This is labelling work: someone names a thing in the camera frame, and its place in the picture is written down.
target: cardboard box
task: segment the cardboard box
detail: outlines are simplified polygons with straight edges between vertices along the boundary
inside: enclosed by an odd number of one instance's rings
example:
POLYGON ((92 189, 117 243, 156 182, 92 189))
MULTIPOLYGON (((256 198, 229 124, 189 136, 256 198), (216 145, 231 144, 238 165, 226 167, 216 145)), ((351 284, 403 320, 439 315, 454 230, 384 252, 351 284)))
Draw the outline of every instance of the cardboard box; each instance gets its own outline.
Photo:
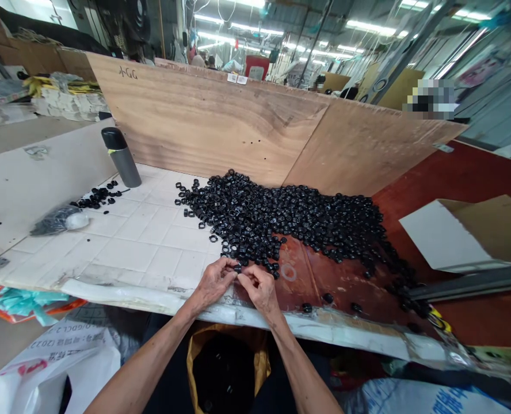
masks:
POLYGON ((453 273, 511 266, 511 198, 437 199, 399 220, 431 268, 453 273))

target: yellow bag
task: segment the yellow bag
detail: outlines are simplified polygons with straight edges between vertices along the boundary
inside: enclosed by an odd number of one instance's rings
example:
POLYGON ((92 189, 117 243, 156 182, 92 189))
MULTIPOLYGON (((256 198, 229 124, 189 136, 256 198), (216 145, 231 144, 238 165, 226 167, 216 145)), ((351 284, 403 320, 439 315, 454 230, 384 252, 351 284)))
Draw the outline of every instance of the yellow bag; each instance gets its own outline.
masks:
POLYGON ((193 373, 194 360, 206 342, 219 332, 245 342, 254 352, 254 372, 256 378, 254 395, 257 395, 261 386, 271 374, 271 365, 269 363, 269 355, 267 354, 267 332, 263 329, 224 324, 214 324, 207 328, 200 329, 192 335, 190 343, 188 344, 188 355, 186 357, 190 396, 196 414, 204 414, 204 411, 198 407, 198 393, 196 392, 196 381, 193 373))

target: plywood board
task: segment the plywood board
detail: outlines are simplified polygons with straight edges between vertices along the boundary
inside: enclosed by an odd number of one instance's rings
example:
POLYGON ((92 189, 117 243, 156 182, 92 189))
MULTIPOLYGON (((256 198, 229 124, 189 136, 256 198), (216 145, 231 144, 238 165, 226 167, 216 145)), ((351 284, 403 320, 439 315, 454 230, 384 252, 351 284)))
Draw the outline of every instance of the plywood board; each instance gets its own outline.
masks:
POLYGON ((320 89, 321 93, 325 93, 327 89, 341 92, 344 90, 344 86, 346 86, 351 79, 349 76, 338 75, 332 72, 324 72, 323 75, 326 77, 326 80, 322 89, 320 89))
POLYGON ((87 56, 135 161, 182 173, 210 177, 234 168, 259 184, 280 186, 328 106, 185 71, 87 56))
MULTIPOLYGON (((375 83, 380 63, 370 65, 361 81, 359 93, 355 97, 359 101, 363 96, 369 94, 372 85, 375 83)), ((413 88, 418 86, 418 80, 424 76, 423 71, 405 68, 394 81, 390 89, 382 97, 378 106, 384 108, 402 110, 403 104, 407 103, 407 97, 413 94, 413 88)))
POLYGON ((284 184, 316 187, 323 194, 372 196, 436 151, 433 143, 450 141, 465 129, 336 99, 284 184))

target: thermos bottle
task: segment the thermos bottle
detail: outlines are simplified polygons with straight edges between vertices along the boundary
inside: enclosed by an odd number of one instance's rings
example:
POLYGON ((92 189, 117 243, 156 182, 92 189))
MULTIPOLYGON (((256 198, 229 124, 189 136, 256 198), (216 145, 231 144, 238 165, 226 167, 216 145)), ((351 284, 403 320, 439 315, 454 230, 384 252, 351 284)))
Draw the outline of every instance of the thermos bottle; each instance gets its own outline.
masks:
POLYGON ((114 126, 109 126, 102 130, 102 138, 123 184, 129 188, 138 187, 142 180, 139 171, 136 169, 131 150, 127 146, 121 131, 114 126))

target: pipe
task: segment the pipe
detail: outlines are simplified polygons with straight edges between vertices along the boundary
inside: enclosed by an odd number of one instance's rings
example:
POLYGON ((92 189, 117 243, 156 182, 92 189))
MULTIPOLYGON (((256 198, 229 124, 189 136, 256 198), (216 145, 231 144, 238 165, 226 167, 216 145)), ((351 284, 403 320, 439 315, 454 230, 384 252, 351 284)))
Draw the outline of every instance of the pipe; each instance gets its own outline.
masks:
POLYGON ((307 65, 309 64, 309 62, 311 60, 311 56, 313 54, 313 49, 315 48, 315 45, 317 44, 317 41, 319 40, 319 35, 321 34, 321 30, 325 24, 325 20, 326 20, 327 16, 329 15, 330 8, 332 7, 333 2, 334 2, 334 0, 328 0, 327 4, 325 6, 325 11, 323 12, 323 18, 321 20, 321 23, 319 24, 319 30, 317 31, 315 40, 313 41, 313 45, 311 46, 311 50, 309 51, 309 57, 307 58, 305 66, 303 67, 303 71, 302 71, 302 75, 300 76, 300 80, 298 81, 298 84, 296 85, 297 88, 300 87, 300 85, 302 84, 303 75, 306 74, 307 65))

